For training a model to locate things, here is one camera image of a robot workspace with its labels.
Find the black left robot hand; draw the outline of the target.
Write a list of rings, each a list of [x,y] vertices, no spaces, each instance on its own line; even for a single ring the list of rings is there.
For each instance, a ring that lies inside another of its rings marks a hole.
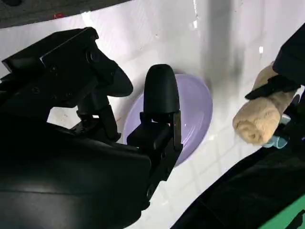
[[[305,84],[305,26],[302,25],[281,47],[272,70],[276,75],[245,96],[247,100],[291,92]]]

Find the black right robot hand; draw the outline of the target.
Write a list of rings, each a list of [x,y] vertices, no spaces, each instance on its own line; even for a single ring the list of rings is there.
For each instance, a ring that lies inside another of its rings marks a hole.
[[[136,222],[182,152],[175,74],[153,65],[140,124],[120,144],[108,100],[133,85],[92,27],[55,32],[3,60],[0,226],[123,229]]]

